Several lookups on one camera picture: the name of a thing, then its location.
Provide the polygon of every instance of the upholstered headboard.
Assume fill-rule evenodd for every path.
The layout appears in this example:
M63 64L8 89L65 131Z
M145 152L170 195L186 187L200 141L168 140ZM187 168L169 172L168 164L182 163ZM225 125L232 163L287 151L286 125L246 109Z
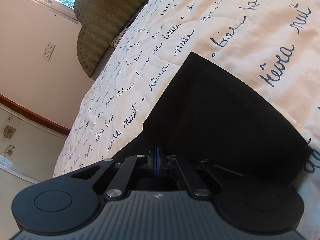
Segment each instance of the upholstered headboard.
M145 0L75 0L74 11L82 25L77 54L89 77L113 38Z

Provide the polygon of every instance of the electrical outlet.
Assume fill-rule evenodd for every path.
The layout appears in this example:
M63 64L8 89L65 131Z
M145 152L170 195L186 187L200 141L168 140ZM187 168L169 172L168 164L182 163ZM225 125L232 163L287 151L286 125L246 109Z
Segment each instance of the electrical outlet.
M51 42L48 42L47 46L45 47L45 50L52 53L55 46L56 45L52 44Z
M45 60L49 60L51 57L51 52L48 52L48 51L44 51L44 53L42 54L42 58L45 59Z

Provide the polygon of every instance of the beige wall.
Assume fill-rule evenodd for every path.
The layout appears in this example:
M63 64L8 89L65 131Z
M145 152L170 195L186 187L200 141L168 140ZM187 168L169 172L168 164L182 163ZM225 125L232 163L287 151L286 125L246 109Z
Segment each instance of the beige wall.
M80 28L30 0L0 0L0 94L71 128L93 83L76 54ZM56 47L45 61L48 41Z
M7 125L16 129L11 138L3 136L3 129ZM2 108L0 108L0 129L0 155L12 162L13 170L38 181L52 178L65 138L19 120ZM14 146L11 156L4 153L9 145Z
M11 213L11 203L15 195L31 185L31 182L0 169L0 240L9 240L19 231Z

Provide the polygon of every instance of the foliage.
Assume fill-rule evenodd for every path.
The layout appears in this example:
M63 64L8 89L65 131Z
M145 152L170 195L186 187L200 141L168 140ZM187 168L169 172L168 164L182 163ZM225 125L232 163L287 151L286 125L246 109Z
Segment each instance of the foliage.
M75 1L73 1L73 0L59 0L59 2L72 8L72 9L73 9L73 4L75 3Z

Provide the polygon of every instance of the wooden trim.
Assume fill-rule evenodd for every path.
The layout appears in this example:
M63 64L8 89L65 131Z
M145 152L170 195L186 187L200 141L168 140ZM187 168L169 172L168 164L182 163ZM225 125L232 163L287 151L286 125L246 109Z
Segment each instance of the wooden trim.
M6 98L5 96L0 94L0 104L6 106L7 108L11 109L12 111L24 116L25 118L38 123L50 130L53 130L57 133L63 134L68 136L70 133L70 129L61 126L55 122L52 122L44 117L24 108L23 106L18 105L17 103L11 101L10 99Z

